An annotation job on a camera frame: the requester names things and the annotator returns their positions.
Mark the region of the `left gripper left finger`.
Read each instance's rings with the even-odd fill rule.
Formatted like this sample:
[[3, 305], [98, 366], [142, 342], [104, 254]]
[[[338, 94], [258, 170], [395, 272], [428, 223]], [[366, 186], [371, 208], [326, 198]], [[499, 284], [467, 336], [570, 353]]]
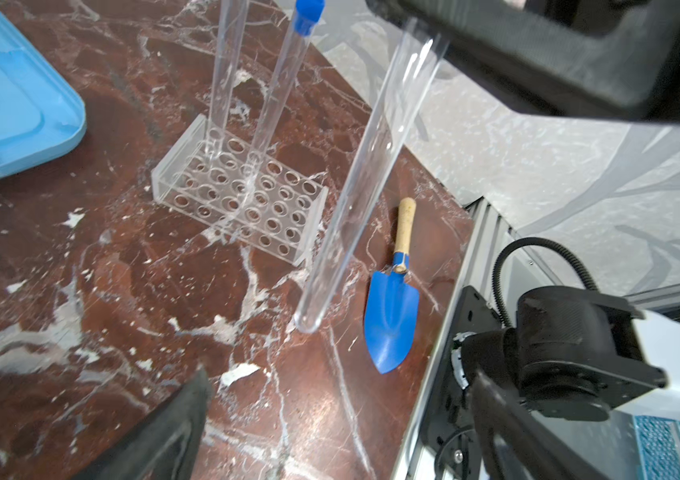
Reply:
[[201, 444], [209, 394], [208, 375], [199, 369], [182, 388], [74, 477], [189, 479]]

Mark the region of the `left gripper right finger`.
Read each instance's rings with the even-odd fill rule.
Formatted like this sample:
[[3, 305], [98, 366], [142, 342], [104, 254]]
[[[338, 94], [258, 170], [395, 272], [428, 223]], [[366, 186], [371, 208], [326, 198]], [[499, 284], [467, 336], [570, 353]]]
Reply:
[[475, 430], [493, 479], [603, 479], [605, 476], [508, 397], [482, 369], [470, 386]]

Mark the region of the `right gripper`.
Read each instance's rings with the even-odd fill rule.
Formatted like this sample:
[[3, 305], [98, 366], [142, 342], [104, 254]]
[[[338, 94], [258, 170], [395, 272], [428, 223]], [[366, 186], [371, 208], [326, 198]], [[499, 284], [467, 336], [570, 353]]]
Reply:
[[680, 125], [680, 1], [372, 1], [512, 110]]

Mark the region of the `clear acrylic test tube rack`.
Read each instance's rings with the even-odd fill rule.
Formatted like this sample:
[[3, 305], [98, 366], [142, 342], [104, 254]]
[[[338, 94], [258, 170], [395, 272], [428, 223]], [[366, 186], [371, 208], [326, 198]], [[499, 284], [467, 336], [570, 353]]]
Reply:
[[197, 116], [151, 173], [154, 201], [293, 266], [318, 237], [328, 190]]

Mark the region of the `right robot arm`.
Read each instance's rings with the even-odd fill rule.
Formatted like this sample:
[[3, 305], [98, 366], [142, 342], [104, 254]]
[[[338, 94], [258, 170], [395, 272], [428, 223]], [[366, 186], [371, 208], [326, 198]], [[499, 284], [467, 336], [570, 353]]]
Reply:
[[[680, 1], [373, 1], [447, 39], [448, 60], [530, 115], [680, 125]], [[498, 255], [501, 327], [455, 333], [439, 379], [457, 417], [434, 472], [462, 479], [601, 479], [541, 419], [619, 410], [680, 420], [680, 322], [604, 293], [563, 245], [520, 238]]]

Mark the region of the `blue plastic bin lid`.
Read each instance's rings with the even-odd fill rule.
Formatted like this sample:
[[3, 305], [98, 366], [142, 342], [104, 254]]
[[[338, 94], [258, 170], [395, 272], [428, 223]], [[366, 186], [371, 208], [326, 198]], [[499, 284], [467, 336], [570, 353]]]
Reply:
[[0, 179], [69, 153], [86, 129], [80, 95], [0, 12]]

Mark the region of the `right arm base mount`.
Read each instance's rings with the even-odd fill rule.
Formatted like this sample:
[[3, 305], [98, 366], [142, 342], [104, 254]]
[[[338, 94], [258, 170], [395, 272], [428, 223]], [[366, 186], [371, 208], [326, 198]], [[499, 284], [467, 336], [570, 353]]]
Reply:
[[500, 328], [500, 318], [485, 298], [472, 286], [463, 288], [420, 427], [422, 444], [435, 453], [436, 458], [430, 464], [438, 479], [445, 473], [457, 479], [480, 477], [482, 456], [472, 429], [469, 396], [455, 378], [452, 358], [466, 336]]

